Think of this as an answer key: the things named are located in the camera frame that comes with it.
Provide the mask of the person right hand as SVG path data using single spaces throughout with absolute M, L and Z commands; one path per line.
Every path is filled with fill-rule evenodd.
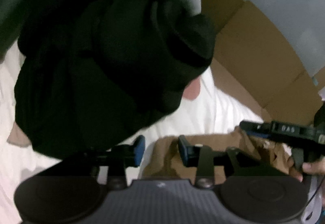
M 303 163 L 302 171 L 298 171 L 294 168 L 294 160 L 292 157 L 288 159 L 288 167 L 289 167 L 289 175 L 296 178 L 300 182 L 303 180 L 302 173 L 309 175 L 324 175 L 325 173 L 325 165 L 324 165 L 324 157 L 319 159 L 313 163 Z

